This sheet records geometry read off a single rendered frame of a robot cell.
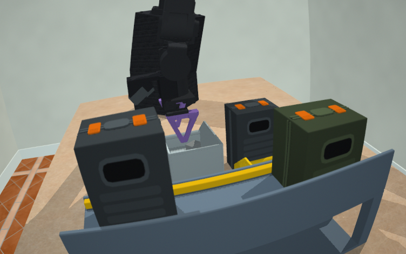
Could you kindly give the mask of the dark grey tool case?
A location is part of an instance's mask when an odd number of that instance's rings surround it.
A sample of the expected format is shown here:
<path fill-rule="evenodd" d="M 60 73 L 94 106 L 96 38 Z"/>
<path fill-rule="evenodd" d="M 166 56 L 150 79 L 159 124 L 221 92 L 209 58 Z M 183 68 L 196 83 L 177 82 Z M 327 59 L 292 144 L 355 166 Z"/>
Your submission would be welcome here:
<path fill-rule="evenodd" d="M 100 227 L 178 214 L 155 107 L 82 120 L 73 149 Z"/>

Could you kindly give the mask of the dark green hard case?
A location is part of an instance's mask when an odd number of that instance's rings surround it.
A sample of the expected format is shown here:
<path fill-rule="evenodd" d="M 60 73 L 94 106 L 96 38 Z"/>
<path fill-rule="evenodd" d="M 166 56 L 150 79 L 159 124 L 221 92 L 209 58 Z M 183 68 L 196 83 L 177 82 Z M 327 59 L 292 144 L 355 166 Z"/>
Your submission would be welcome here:
<path fill-rule="evenodd" d="M 333 99 L 274 108 L 272 175 L 285 188 L 359 162 L 366 126 Z"/>

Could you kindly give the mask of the black tool case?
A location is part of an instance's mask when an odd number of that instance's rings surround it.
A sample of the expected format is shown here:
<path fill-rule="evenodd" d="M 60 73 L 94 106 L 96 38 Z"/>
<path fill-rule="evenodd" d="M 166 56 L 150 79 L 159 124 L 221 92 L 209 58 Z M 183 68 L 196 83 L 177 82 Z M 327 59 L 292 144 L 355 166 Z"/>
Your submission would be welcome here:
<path fill-rule="evenodd" d="M 273 154 L 274 108 L 266 98 L 226 103 L 227 163 L 232 169 L 243 158 L 249 161 Z"/>

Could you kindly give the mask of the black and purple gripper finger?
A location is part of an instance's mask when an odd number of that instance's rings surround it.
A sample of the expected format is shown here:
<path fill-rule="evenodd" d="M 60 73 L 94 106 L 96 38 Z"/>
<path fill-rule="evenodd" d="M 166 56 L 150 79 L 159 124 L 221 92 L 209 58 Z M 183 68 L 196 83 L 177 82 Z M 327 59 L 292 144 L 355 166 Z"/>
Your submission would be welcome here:
<path fill-rule="evenodd" d="M 159 103 L 161 105 L 161 99 L 159 99 Z M 186 104 L 183 104 L 183 102 L 180 102 L 180 106 L 179 108 L 184 108 Z M 162 106 L 162 105 L 161 105 Z M 182 119 L 177 119 L 177 121 L 175 122 L 176 126 L 179 128 L 180 127 L 180 123 L 181 123 Z"/>
<path fill-rule="evenodd" d="M 175 116 L 169 116 L 166 118 L 168 120 L 168 122 L 170 123 L 172 129 L 174 130 L 175 134 L 177 135 L 177 137 L 179 138 L 181 143 L 185 143 L 188 141 L 189 136 L 191 134 L 192 128 L 194 126 L 195 121 L 197 120 L 197 117 L 199 115 L 199 111 L 198 109 L 192 109 L 188 111 L 189 113 L 186 114 L 182 114 L 182 115 L 175 115 Z M 175 120 L 177 119 L 184 119 L 184 118 L 189 118 L 189 122 L 188 122 L 188 126 L 185 132 L 185 135 L 182 136 L 182 134 L 180 133 L 178 127 L 175 124 Z"/>

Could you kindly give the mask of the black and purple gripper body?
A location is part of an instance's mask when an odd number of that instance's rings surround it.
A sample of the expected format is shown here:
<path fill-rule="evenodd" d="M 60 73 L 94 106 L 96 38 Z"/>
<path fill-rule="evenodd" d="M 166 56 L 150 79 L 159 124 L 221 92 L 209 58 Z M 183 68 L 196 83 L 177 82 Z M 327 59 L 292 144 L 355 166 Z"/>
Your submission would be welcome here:
<path fill-rule="evenodd" d="M 184 79 L 177 81 L 177 87 L 177 98 L 161 100 L 163 110 L 167 117 L 189 113 L 188 108 L 174 109 L 174 107 L 177 107 L 176 103 L 183 102 L 183 104 L 186 103 L 187 105 L 195 103 L 195 96 L 188 89 L 187 76 Z"/>

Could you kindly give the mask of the grey bin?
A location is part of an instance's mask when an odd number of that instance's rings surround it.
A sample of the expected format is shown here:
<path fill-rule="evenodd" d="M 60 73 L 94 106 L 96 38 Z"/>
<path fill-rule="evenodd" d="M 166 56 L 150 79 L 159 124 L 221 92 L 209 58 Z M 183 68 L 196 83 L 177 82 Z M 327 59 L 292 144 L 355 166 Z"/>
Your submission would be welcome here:
<path fill-rule="evenodd" d="M 172 182 L 224 171 L 223 143 L 205 121 L 185 143 L 176 134 L 165 139 Z M 200 141 L 201 147 L 186 150 L 185 145 L 193 140 Z"/>

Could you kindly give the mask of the yellow open bin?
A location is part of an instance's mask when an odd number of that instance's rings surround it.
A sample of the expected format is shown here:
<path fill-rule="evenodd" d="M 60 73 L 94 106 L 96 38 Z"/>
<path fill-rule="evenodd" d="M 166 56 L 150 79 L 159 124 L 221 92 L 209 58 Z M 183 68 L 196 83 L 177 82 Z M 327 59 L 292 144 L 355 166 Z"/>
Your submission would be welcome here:
<path fill-rule="evenodd" d="M 253 165 L 253 164 L 257 164 L 257 163 L 261 163 L 261 162 L 265 162 L 265 161 L 269 161 L 272 159 L 272 156 L 270 157 L 266 157 L 266 158 L 262 158 L 262 159 L 257 159 L 254 161 L 249 161 L 246 157 L 243 158 L 242 160 L 238 161 L 237 163 L 234 164 L 234 168 L 240 168 L 240 167 L 244 167 L 244 166 L 249 166 L 249 165 Z"/>

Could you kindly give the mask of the yellow flat bar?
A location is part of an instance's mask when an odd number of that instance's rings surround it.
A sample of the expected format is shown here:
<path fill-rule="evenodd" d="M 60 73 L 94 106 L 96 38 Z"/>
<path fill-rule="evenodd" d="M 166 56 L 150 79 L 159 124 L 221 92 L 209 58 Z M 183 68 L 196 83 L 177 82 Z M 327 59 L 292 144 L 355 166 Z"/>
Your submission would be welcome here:
<path fill-rule="evenodd" d="M 173 192 L 174 195 L 179 195 L 183 193 L 234 183 L 245 179 L 265 175 L 268 173 L 272 173 L 272 163 L 257 166 L 246 170 L 228 173 L 225 175 L 215 176 L 187 183 L 176 184 L 173 185 Z M 84 200 L 84 205 L 86 209 L 92 209 L 92 205 L 89 199 Z"/>

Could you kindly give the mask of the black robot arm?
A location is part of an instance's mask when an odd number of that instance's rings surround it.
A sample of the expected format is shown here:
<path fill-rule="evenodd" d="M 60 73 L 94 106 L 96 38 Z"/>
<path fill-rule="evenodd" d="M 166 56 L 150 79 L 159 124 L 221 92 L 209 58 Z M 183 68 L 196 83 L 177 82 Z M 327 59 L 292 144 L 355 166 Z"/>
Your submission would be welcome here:
<path fill-rule="evenodd" d="M 126 78 L 128 98 L 134 105 L 154 91 L 151 81 L 157 81 L 161 100 L 178 97 L 177 81 L 191 70 L 187 45 L 194 44 L 199 33 L 194 9 L 195 0 L 159 0 L 159 7 L 153 6 L 151 14 L 163 15 L 159 17 L 157 42 L 167 46 L 159 49 L 160 71 Z"/>

